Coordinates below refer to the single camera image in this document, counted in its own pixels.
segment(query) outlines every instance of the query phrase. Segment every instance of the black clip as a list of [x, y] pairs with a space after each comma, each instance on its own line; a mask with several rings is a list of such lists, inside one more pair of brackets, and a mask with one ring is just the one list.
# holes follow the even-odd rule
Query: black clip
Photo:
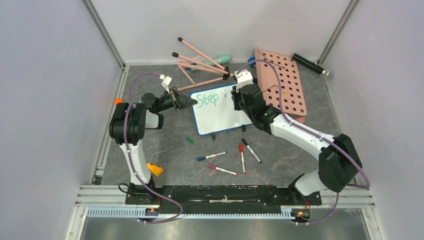
[[224, 75], [222, 75], [222, 79], [223, 80], [227, 80], [229, 77], [230, 77], [230, 68], [228, 67], [228, 66], [225, 66], [225, 69], [224, 69], [227, 73], [226, 74], [224, 74]]

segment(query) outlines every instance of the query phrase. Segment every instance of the blue whiteboard frame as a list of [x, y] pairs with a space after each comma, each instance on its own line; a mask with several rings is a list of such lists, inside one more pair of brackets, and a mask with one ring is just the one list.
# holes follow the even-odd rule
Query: blue whiteboard frame
[[[216, 87], [211, 87], [211, 88], [207, 88], [207, 89], [203, 89], [203, 90], [199, 90], [199, 91], [194, 91], [194, 92], [190, 93], [190, 96], [191, 96], [192, 94], [195, 94], [195, 93], [200, 93], [200, 92], [204, 92], [204, 91], [208, 91], [208, 90], [212, 90], [212, 89], [224, 88], [224, 87], [233, 86], [233, 85], [236, 85], [236, 84], [237, 84], [237, 83], [230, 83], [230, 84], [226, 84], [226, 85], [222, 85], [222, 86], [216, 86]], [[199, 128], [198, 128], [198, 122], [197, 122], [197, 120], [196, 120], [196, 115], [195, 115], [195, 106], [194, 106], [194, 105], [193, 105], [193, 106], [191, 106], [191, 111], [193, 112], [194, 124], [196, 125], [197, 134], [199, 134], [200, 136], [207, 136], [207, 135], [210, 135], [210, 134], [221, 133], [221, 132], [224, 132], [224, 131], [227, 131], [227, 130], [231, 130], [231, 129], [239, 129], [239, 128], [241, 128], [241, 127], [242, 127], [242, 126], [235, 126], [235, 127], [230, 127], [230, 128], [227, 128], [227, 129], [221, 130], [221, 131], [214, 131], [214, 132], [211, 132], [211, 133], [200, 134], [200, 133], [199, 133]]]

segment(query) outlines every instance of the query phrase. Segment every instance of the white wall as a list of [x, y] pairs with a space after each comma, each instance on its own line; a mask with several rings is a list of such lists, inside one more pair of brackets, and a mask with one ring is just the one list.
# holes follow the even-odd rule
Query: white wall
[[324, 65], [387, 239], [419, 239], [424, 200], [424, 2], [361, 1]]
[[0, 239], [64, 239], [120, 69], [80, 0], [0, 1]]
[[256, 45], [317, 60], [349, 0], [93, 0], [127, 63], [176, 62], [177, 52], [247, 61]]

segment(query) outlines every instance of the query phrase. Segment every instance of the pink pegboard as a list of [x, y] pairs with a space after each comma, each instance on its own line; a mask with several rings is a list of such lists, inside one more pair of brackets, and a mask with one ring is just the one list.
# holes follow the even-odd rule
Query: pink pegboard
[[[259, 50], [258, 47], [254, 49], [254, 56], [274, 64], [281, 82], [283, 111], [286, 114], [306, 116], [305, 98], [296, 62], [289, 56]], [[256, 71], [257, 83], [266, 104], [272, 104], [279, 109], [280, 89], [273, 69], [264, 62], [257, 62]]]

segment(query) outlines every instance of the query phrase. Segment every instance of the blue marker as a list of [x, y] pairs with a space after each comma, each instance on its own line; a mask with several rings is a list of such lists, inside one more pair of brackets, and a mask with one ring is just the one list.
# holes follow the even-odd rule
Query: blue marker
[[209, 156], [202, 156], [202, 157], [198, 157], [198, 158], [197, 158], [197, 161], [203, 161], [203, 160], [205, 160], [205, 159], [214, 158], [214, 157], [216, 157], [216, 156], [218, 156], [218, 155], [227, 154], [227, 153], [228, 153], [227, 151], [224, 151], [224, 152], [217, 153], [217, 154], [212, 154], [212, 155], [209, 155]]

